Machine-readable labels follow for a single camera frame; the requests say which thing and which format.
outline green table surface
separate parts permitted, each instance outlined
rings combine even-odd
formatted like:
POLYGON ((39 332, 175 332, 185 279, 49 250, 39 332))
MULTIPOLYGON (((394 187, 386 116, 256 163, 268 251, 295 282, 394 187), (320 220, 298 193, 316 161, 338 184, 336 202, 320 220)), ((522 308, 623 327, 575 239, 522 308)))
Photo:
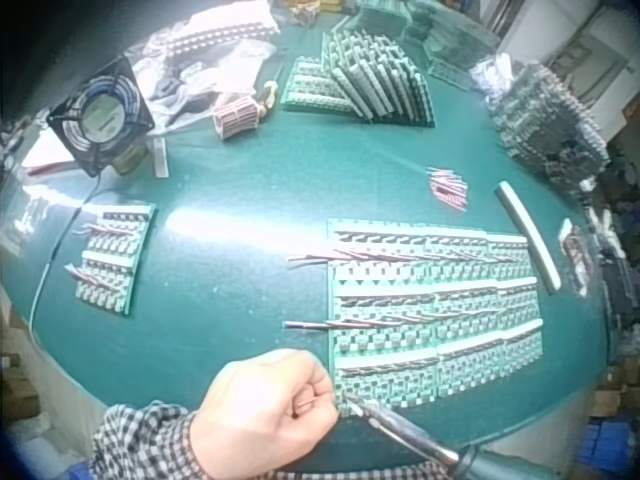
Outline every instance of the green table surface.
MULTIPOLYGON (((297 55, 318 55, 322 27, 284 29, 283 82, 297 55)), ((276 68, 270 60, 263 74, 276 68)), ((75 281, 63 266, 80 262, 86 238, 69 234, 35 319, 44 348, 101 401, 136 406, 160 399, 196 408, 227 362, 274 348, 309 349, 326 364, 326 334, 282 328, 283 320, 326 318, 326 267, 292 269, 286 256, 322 242, 330 218, 516 233, 494 194, 507 180, 562 276, 563 288, 553 296, 539 282, 544 357, 507 379, 403 412, 443 441, 462 445, 503 436, 590 385, 606 357, 601 289, 596 281, 586 300, 577 296, 557 240, 563 219, 584 228, 582 215, 506 155, 478 93, 428 81, 436 129, 278 108, 257 130, 226 142, 210 120, 169 135, 169 179, 155 178, 151 160, 126 177, 105 171, 102 193, 91 204, 158 206, 131 313, 118 317, 74 297, 75 281), (464 177, 466 212, 432 196, 427 167, 464 177)), ((28 148, 27 141, 21 153, 28 148)), ((35 180, 14 175, 5 183, 2 283, 23 316, 53 244, 93 185, 80 171, 35 180)), ((73 228, 91 218, 83 211, 73 228)), ((417 460, 361 420, 346 419, 290 468, 345 471, 417 460)))

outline hand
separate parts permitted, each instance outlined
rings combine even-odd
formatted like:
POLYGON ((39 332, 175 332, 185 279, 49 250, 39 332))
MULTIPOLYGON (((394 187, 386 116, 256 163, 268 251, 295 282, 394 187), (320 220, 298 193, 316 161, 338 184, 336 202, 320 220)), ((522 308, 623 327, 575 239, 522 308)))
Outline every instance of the hand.
POLYGON ((235 480, 306 455, 337 420, 333 385, 320 362, 306 351, 274 350, 220 371, 189 440, 207 475, 235 480))

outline soldering iron handle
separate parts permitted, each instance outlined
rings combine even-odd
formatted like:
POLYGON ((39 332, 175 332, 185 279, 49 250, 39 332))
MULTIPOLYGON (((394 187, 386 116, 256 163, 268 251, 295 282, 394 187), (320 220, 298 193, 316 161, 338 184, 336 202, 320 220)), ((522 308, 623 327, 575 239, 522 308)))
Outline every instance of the soldering iron handle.
POLYGON ((468 447, 460 452, 460 462, 451 477, 455 480, 558 480, 551 469, 524 458, 499 455, 468 447))

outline cooling fan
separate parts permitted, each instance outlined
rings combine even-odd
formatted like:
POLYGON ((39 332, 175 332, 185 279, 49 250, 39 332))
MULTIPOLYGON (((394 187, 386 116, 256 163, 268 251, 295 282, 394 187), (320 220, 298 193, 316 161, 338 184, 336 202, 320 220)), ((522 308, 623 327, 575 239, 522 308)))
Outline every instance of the cooling fan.
POLYGON ((91 177, 107 165, 121 175, 135 168, 147 153, 140 140, 155 126, 125 57, 80 85, 47 123, 91 177))

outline checkered sleeve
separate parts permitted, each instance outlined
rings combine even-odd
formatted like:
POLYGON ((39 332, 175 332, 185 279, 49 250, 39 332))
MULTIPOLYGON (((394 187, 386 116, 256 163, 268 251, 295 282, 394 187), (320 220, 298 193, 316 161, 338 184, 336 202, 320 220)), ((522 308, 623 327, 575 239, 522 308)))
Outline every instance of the checkered sleeve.
POLYGON ((109 408, 93 437, 91 472, 100 480, 208 478, 189 444, 194 415, 157 401, 109 408))

